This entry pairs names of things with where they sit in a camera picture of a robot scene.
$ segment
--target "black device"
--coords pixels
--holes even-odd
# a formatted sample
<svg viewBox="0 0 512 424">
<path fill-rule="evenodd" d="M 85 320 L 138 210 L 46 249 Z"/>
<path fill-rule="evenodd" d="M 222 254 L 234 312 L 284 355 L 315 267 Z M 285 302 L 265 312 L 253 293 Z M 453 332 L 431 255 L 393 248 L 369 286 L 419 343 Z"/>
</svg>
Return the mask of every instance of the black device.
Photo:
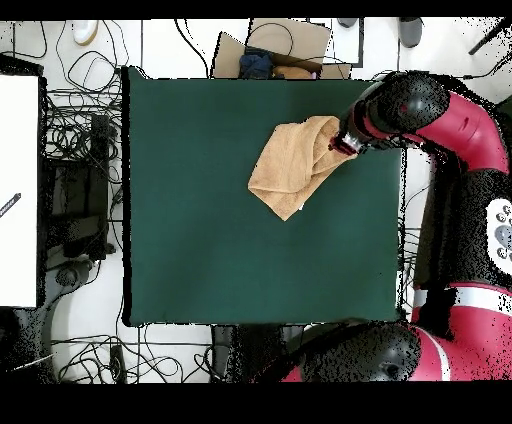
<svg viewBox="0 0 512 424">
<path fill-rule="evenodd" d="M 85 159 L 45 163 L 52 192 L 47 248 L 62 245 L 66 258 L 81 254 L 92 261 L 106 258 L 109 131 L 108 117 L 93 115 L 90 151 Z"/>
<path fill-rule="evenodd" d="M 123 347 L 116 344 L 110 348 L 110 369 L 116 384 L 126 384 L 126 366 L 123 357 Z"/>
</svg>

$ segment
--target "white sneaker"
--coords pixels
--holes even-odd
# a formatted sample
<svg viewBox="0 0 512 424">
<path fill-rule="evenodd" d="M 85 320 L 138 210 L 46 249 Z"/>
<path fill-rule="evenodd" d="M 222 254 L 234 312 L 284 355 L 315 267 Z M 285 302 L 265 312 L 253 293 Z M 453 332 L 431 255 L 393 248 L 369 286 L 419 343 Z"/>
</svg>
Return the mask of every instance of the white sneaker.
<svg viewBox="0 0 512 424">
<path fill-rule="evenodd" d="M 99 21 L 72 21 L 73 38 L 81 46 L 87 46 L 98 32 Z"/>
</svg>

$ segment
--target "white screen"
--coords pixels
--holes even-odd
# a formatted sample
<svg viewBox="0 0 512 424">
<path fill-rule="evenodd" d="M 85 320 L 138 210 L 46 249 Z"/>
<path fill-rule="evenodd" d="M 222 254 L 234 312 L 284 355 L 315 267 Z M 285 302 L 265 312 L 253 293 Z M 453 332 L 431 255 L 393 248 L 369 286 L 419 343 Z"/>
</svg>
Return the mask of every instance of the white screen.
<svg viewBox="0 0 512 424">
<path fill-rule="evenodd" d="M 0 306 L 36 306 L 38 79 L 0 75 Z"/>
</svg>

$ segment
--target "cardboard box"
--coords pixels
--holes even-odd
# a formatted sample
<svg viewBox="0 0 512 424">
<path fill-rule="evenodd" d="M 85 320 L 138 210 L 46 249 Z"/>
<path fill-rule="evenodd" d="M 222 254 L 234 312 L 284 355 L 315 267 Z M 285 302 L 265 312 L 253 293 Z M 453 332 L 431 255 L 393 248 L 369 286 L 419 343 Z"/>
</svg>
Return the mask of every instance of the cardboard box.
<svg viewBox="0 0 512 424">
<path fill-rule="evenodd" d="M 238 78 L 240 57 L 249 46 L 272 52 L 275 66 L 297 66 L 316 72 L 320 79 L 347 79 L 350 64 L 323 64 L 330 39 L 331 30 L 321 25 L 284 18 L 254 18 L 245 44 L 225 32 L 220 33 L 213 77 Z"/>
</svg>

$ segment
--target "white floor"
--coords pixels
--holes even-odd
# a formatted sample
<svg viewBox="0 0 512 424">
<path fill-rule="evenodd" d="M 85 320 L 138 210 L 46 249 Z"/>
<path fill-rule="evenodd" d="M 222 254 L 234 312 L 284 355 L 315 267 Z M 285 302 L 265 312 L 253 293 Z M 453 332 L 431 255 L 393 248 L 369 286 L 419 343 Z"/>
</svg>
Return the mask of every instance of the white floor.
<svg viewBox="0 0 512 424">
<path fill-rule="evenodd" d="M 424 18 L 425 26 L 421 43 L 414 49 L 400 49 L 400 70 L 422 69 L 452 75 L 475 75 L 487 72 L 506 53 L 507 40 L 500 37 L 483 47 L 474 56 L 469 56 L 467 52 L 483 37 L 496 20 L 497 18 Z M 124 41 L 129 54 L 128 59 L 119 29 L 111 21 L 106 21 L 114 37 L 118 63 L 124 64 L 127 61 L 128 64 L 141 66 L 152 78 L 204 77 L 204 66 L 201 60 L 181 39 L 172 20 L 116 22 L 123 29 Z M 192 19 L 189 20 L 188 26 L 194 38 L 193 42 L 200 50 L 204 51 L 206 62 L 210 65 L 219 32 L 225 31 L 238 40 L 244 41 L 247 36 L 248 22 L 248 19 Z M 323 22 L 329 27 L 331 22 L 334 22 L 336 57 L 351 62 L 357 61 L 357 25 L 346 30 L 337 24 L 335 18 L 312 19 L 312 22 Z M 15 25 L 16 51 L 34 56 L 41 55 L 44 51 L 44 42 L 39 22 L 28 21 Z M 62 66 L 56 53 L 56 44 L 61 33 L 58 53 L 66 72 L 72 63 L 86 51 L 98 50 L 113 60 L 112 42 L 103 23 L 100 23 L 95 40 L 87 47 L 80 47 L 74 43 L 70 21 L 66 24 L 63 21 L 44 22 L 44 29 L 48 41 L 48 51 L 44 58 L 33 61 L 44 65 L 44 75 L 48 79 L 49 89 L 71 88 L 63 77 Z M 0 22 L 0 52 L 12 50 L 12 34 L 12 24 Z M 332 56 L 332 53 L 332 46 L 330 46 L 326 55 Z M 365 18 L 364 66 L 360 69 L 353 69 L 351 77 L 353 79 L 369 79 L 380 71 L 396 70 L 397 55 L 396 18 Z M 85 58 L 79 67 L 73 69 L 73 78 L 83 80 L 94 57 L 95 55 L 90 55 L 90 58 Z M 489 100 L 501 101 L 512 94 L 511 67 L 512 65 L 509 63 L 495 75 L 468 81 L 467 85 Z M 94 88 L 105 84 L 111 72 L 111 68 L 102 64 L 101 61 L 97 61 L 91 68 L 87 85 Z M 406 199 L 428 184 L 429 164 L 420 152 L 410 152 L 407 178 Z M 424 201 L 425 196 L 417 196 L 411 202 L 406 216 L 407 227 L 420 226 Z M 114 219 L 120 219 L 121 214 L 121 208 L 117 207 Z M 115 225 L 120 234 L 121 225 Z M 109 232 L 109 241 L 116 244 L 112 232 Z M 67 340 L 74 337 L 116 334 L 116 317 L 122 294 L 123 267 L 121 259 L 122 252 L 120 251 L 109 256 L 103 262 L 99 277 L 93 284 L 79 289 L 60 301 L 53 321 L 53 339 Z M 128 343 L 134 343 L 133 349 L 136 351 L 137 329 L 126 328 L 123 324 L 119 324 L 118 331 L 121 339 Z M 150 344 L 153 354 L 176 358 L 183 365 L 186 375 L 196 368 L 193 360 L 194 354 L 202 354 L 205 347 L 172 344 L 208 344 L 211 341 L 210 328 L 208 326 L 155 324 L 148 329 L 147 341 L 160 343 L 159 345 Z M 83 344 L 76 343 L 56 345 L 54 347 L 56 368 L 60 369 L 67 364 L 70 358 L 83 347 Z M 149 356 L 144 344 L 140 349 L 143 355 Z M 135 366 L 135 355 L 128 352 L 124 354 L 127 368 Z M 108 363 L 108 349 L 103 350 L 100 357 L 105 363 Z M 171 361 L 165 361 L 160 365 L 160 369 L 171 374 L 176 371 L 176 365 Z M 141 365 L 141 373 L 147 370 L 147 365 Z M 82 377 L 84 371 L 80 367 L 74 367 L 67 376 Z M 188 381 L 204 382 L 207 379 L 207 374 L 199 371 Z M 179 381 L 179 373 L 167 380 Z M 162 380 L 156 373 L 150 372 L 140 381 L 161 382 Z"/>
</svg>

